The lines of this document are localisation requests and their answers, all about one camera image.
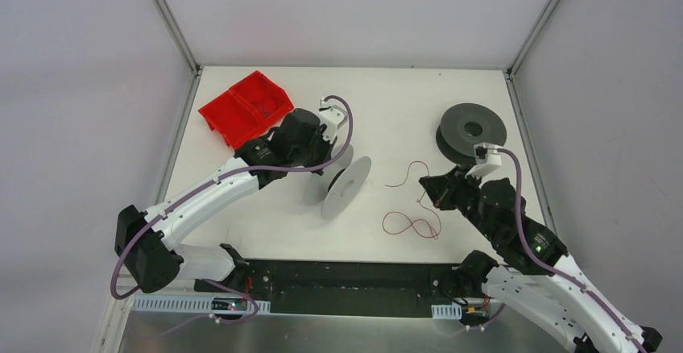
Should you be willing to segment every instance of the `white spool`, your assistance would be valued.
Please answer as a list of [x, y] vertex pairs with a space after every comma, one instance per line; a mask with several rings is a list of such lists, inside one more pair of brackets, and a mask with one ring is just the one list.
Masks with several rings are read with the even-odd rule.
[[342, 157], [323, 170], [323, 175], [313, 174], [304, 191], [304, 201], [310, 205], [322, 202], [322, 217], [326, 220], [339, 215], [358, 195], [372, 160], [364, 156], [352, 163], [354, 149], [349, 146]]

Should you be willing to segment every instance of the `red plastic storage bin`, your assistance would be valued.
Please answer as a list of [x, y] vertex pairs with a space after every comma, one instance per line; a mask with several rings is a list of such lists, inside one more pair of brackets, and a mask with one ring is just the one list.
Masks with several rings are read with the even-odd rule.
[[262, 135], [294, 110], [287, 93], [259, 71], [234, 84], [199, 109], [211, 130], [234, 149]]

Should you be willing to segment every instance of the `perforated metal bracket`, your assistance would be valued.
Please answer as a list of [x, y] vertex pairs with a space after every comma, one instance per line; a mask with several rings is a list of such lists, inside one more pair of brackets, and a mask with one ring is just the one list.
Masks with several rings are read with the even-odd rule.
[[[160, 313], [213, 313], [213, 314], [244, 314], [252, 313], [254, 306], [247, 302], [246, 309], [215, 309], [213, 303], [218, 300], [225, 302], [228, 297], [198, 297], [190, 295], [139, 295], [135, 296], [132, 310], [154, 311]], [[242, 298], [230, 298], [235, 301], [244, 301]], [[268, 301], [256, 301], [259, 305], [259, 314], [269, 314], [271, 303]]]
[[432, 305], [432, 318], [460, 320], [462, 308], [455, 302], [450, 305]]

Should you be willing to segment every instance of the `thin red cable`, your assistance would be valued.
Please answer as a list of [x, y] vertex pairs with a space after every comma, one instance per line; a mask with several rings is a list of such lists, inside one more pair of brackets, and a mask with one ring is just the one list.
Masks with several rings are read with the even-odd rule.
[[[399, 188], [400, 186], [405, 185], [405, 183], [408, 181], [408, 176], [410, 175], [410, 170], [414, 164], [423, 164], [424, 167], [427, 169], [427, 176], [429, 176], [429, 166], [427, 166], [426, 163], [424, 163], [422, 161], [412, 161], [408, 165], [408, 170], [406, 171], [406, 176], [405, 176], [403, 182], [401, 182], [400, 184], [397, 184], [397, 185], [384, 185], [384, 186], [386, 186], [388, 188]], [[384, 230], [384, 232], [388, 233], [389, 235], [399, 235], [399, 234], [404, 233], [406, 230], [412, 228], [415, 231], [415, 233], [418, 236], [420, 236], [421, 238], [438, 240], [439, 234], [441, 233], [441, 230], [443, 229], [443, 226], [441, 225], [441, 218], [439, 217], [439, 215], [436, 212], [434, 212], [433, 210], [429, 209], [428, 207], [426, 207], [422, 204], [422, 199], [424, 198], [425, 194], [426, 194], [426, 192], [422, 193], [422, 196], [420, 196], [420, 198], [417, 199], [417, 203], [420, 204], [422, 209], [428, 210], [429, 212], [434, 214], [434, 216], [437, 217], [437, 221], [439, 222], [439, 230], [437, 230], [434, 226], [432, 226], [432, 224], [429, 221], [427, 221], [426, 219], [418, 218], [416, 220], [412, 220], [405, 213], [399, 212], [398, 210], [393, 210], [391, 212], [387, 212], [387, 214], [385, 214], [384, 218], [382, 219], [382, 229]], [[406, 218], [406, 220], [408, 220], [408, 222], [410, 224], [398, 232], [390, 232], [389, 230], [387, 230], [385, 222], [387, 221], [387, 217], [389, 217], [392, 214], [398, 214], [398, 215], [403, 216], [404, 218]], [[420, 233], [419, 230], [417, 230], [417, 226], [415, 225], [417, 222], [424, 222], [425, 224], [427, 224], [427, 226], [429, 227], [429, 236], [423, 235]]]

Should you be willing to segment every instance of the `metal frame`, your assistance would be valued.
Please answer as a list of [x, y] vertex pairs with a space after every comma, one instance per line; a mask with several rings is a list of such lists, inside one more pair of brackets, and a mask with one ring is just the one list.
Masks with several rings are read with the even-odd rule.
[[197, 95], [197, 88], [199, 87], [200, 79], [201, 69], [197, 71], [197, 74], [192, 78], [192, 83], [190, 84], [187, 99], [185, 99], [183, 111], [180, 114], [180, 118], [176, 125], [176, 132], [173, 135], [171, 150], [168, 153], [168, 158], [164, 162], [164, 170], [161, 176], [161, 181], [159, 183], [159, 188], [156, 191], [154, 201], [157, 203], [163, 201], [164, 198], [166, 198], [166, 191], [168, 190], [168, 184], [171, 182], [171, 175], [173, 174], [173, 169], [176, 165], [176, 159], [178, 158], [178, 152], [180, 151], [180, 143], [183, 141], [183, 134], [185, 133], [185, 128], [188, 125], [190, 111], [192, 110], [194, 98]]
[[549, 228], [555, 234], [557, 233], [557, 226], [553, 220], [553, 214], [550, 210], [550, 204], [548, 203], [548, 196], [545, 194], [545, 187], [543, 185], [543, 179], [540, 176], [540, 170], [538, 167], [538, 162], [536, 161], [536, 151], [534, 150], [533, 138], [531, 129], [524, 118], [524, 110], [522, 104], [517, 97], [517, 91], [515, 90], [515, 82], [511, 79], [511, 75], [505, 73], [505, 84], [507, 85], [507, 92], [510, 94], [510, 102], [512, 103], [512, 109], [515, 111], [515, 119], [517, 120], [517, 126], [519, 126], [519, 134], [522, 136], [522, 144], [524, 145], [524, 152], [527, 155], [527, 160], [529, 162], [529, 169], [532, 172], [532, 179], [534, 186], [536, 186], [536, 195], [540, 203], [540, 212], [543, 215], [543, 220], [545, 226]]
[[540, 12], [538, 19], [536, 19], [536, 23], [534, 23], [532, 30], [529, 32], [527, 36], [527, 39], [522, 44], [522, 48], [519, 49], [519, 52], [517, 52], [517, 56], [515, 56], [515, 59], [512, 61], [512, 64], [510, 65], [510, 68], [507, 70], [507, 73], [510, 74], [512, 80], [515, 79], [515, 74], [517, 74], [519, 68], [524, 63], [524, 60], [527, 58], [529, 51], [538, 40], [539, 36], [545, 29], [545, 26], [548, 25], [548, 21], [550, 21], [550, 18], [555, 13], [555, 10], [560, 4], [560, 1], [561, 0], [548, 0], [548, 2], [545, 3], [545, 6], [543, 10]]
[[152, 2], [154, 3], [156, 10], [159, 12], [159, 16], [164, 21], [164, 24], [166, 24], [166, 28], [168, 29], [168, 33], [173, 38], [173, 42], [176, 43], [180, 53], [183, 55], [185, 63], [187, 63], [190, 71], [192, 71], [192, 74], [196, 76], [197, 72], [199, 71], [199, 64], [194, 58], [192, 50], [188, 45], [188, 41], [183, 36], [183, 32], [180, 31], [180, 26], [178, 25], [176, 18], [173, 16], [171, 8], [168, 6], [166, 0], [152, 0]]

